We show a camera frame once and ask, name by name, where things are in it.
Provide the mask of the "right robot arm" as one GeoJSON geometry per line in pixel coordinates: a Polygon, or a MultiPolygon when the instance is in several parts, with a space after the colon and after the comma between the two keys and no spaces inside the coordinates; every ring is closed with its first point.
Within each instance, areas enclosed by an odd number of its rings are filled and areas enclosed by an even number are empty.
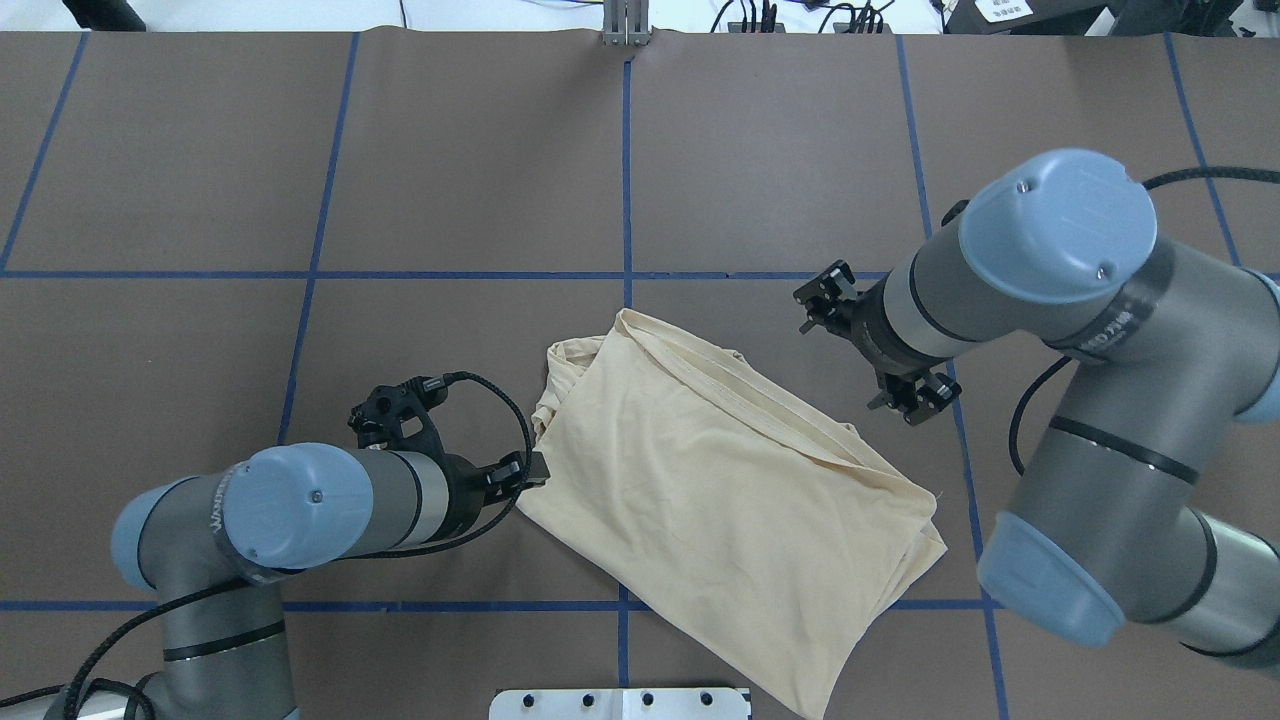
{"type": "Polygon", "coordinates": [[[1234,425],[1277,420],[1274,281],[1162,234],[1120,161],[1055,149],[854,283],[836,261],[794,299],[870,364],[870,407],[910,425],[960,396],[943,363],[1011,333],[1076,366],[979,557],[996,602],[1075,644],[1137,623],[1277,674],[1277,543],[1190,505],[1234,425]]]}

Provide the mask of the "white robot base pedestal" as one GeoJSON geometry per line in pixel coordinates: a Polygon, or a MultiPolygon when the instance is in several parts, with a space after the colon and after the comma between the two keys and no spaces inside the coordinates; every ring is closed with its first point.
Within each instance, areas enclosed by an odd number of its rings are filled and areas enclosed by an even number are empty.
{"type": "Polygon", "coordinates": [[[508,689],[490,702],[489,719],[753,719],[749,689],[649,687],[508,689]]]}

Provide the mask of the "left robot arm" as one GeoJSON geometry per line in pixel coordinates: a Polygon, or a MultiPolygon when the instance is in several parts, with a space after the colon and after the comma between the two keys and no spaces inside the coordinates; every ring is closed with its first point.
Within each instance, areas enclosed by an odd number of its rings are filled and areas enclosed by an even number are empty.
{"type": "Polygon", "coordinates": [[[477,538],[550,473],[534,454],[276,446],[132,500],[111,533],[124,579],[157,596],[163,670],[134,702],[154,719],[297,719],[280,583],[352,559],[410,557],[477,538]]]}

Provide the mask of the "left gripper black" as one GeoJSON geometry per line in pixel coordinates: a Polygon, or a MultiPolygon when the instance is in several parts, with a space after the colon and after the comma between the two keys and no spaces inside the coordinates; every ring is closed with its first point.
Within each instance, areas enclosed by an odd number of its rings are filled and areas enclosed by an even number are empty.
{"type": "Polygon", "coordinates": [[[538,451],[516,451],[495,464],[477,466],[460,455],[445,455],[443,471],[449,492],[440,536],[462,536],[489,503],[490,491],[525,491],[543,487],[550,469],[538,451]]]}

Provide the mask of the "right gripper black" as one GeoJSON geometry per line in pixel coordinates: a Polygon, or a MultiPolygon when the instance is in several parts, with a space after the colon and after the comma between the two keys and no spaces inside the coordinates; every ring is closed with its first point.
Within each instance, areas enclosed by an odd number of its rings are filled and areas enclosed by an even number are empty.
{"type": "Polygon", "coordinates": [[[884,287],[874,284],[858,295],[856,278],[845,260],[836,260],[794,291],[794,301],[805,313],[800,334],[820,328],[829,334],[850,336],[850,342],[874,368],[878,392],[868,410],[887,407],[909,427],[919,427],[948,409],[963,386],[938,372],[915,372],[916,356],[890,325],[884,287]]]}

